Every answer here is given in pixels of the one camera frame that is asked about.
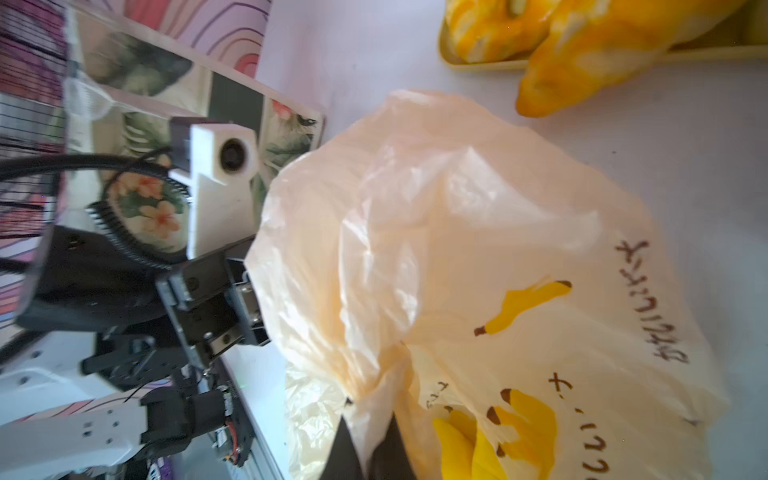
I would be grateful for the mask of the striped croissant bread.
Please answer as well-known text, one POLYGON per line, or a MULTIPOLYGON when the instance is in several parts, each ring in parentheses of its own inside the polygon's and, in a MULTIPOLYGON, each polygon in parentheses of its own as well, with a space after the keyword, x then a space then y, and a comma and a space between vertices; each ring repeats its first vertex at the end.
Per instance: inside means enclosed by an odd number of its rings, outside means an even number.
POLYGON ((563 1, 520 82, 517 113, 541 118, 650 67, 739 10, 742 1, 563 1))

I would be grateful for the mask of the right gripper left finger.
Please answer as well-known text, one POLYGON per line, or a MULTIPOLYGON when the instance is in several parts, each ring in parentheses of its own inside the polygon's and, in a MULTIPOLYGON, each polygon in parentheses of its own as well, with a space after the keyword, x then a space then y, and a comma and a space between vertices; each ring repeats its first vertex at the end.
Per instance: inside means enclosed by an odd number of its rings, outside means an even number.
POLYGON ((344 418, 340 423, 320 480, 364 480, 365 475, 344 418))

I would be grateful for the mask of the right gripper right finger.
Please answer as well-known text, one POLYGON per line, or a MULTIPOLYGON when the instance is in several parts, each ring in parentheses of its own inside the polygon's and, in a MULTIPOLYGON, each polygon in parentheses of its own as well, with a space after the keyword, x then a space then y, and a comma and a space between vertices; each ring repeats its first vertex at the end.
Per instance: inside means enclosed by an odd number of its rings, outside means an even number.
POLYGON ((395 416, 368 465, 370 480, 416 480, 395 416))

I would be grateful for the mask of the yellow bread tray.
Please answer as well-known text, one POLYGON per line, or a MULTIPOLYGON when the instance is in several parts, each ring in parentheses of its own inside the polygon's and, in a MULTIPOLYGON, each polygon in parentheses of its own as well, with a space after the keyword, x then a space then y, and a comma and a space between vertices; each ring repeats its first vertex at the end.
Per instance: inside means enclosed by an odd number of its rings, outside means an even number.
POLYGON ((767 53, 767 4, 449 1, 438 52, 466 72, 582 61, 626 74, 661 59, 759 58, 767 53))

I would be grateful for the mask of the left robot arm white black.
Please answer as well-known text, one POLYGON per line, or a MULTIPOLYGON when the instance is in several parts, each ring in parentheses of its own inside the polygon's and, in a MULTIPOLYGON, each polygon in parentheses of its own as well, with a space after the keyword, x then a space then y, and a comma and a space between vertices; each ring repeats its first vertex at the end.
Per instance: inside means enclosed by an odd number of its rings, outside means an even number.
POLYGON ((19 332, 1 344, 1 475, 57 479, 132 467, 211 436, 234 467, 279 474, 242 387, 225 364, 267 337, 242 239, 169 270, 142 265, 95 233, 48 227, 23 278, 19 332))

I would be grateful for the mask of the translucent beige plastic bag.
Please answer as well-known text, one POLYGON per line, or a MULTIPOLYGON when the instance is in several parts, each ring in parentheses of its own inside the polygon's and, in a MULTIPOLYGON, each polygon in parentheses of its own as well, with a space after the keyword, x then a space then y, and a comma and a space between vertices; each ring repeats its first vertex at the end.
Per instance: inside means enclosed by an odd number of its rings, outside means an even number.
POLYGON ((365 478, 708 479, 724 381, 642 203, 457 95, 397 91, 285 167, 246 266, 365 478))

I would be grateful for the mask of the white canvas tote bag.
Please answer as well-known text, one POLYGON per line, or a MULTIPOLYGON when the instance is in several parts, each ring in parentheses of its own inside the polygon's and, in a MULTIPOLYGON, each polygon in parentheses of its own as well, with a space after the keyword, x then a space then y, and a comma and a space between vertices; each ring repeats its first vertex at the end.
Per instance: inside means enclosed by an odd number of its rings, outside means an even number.
POLYGON ((69 147, 117 161, 72 184, 88 222, 163 263, 255 235, 270 184, 317 147, 323 115, 83 1, 65 19, 69 147))

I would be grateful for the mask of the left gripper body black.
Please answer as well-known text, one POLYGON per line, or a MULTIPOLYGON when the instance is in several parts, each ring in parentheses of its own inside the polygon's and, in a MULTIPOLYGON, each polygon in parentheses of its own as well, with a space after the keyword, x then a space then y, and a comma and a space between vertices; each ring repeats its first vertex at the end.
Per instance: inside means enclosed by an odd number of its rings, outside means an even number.
POLYGON ((207 370, 237 344, 263 346, 269 337, 244 267, 251 242, 157 267, 97 233, 51 226, 41 256, 24 266, 14 356, 51 368, 42 343, 52 340, 78 374, 127 390, 186 365, 207 370), (53 340, 56 332, 74 337, 53 340))

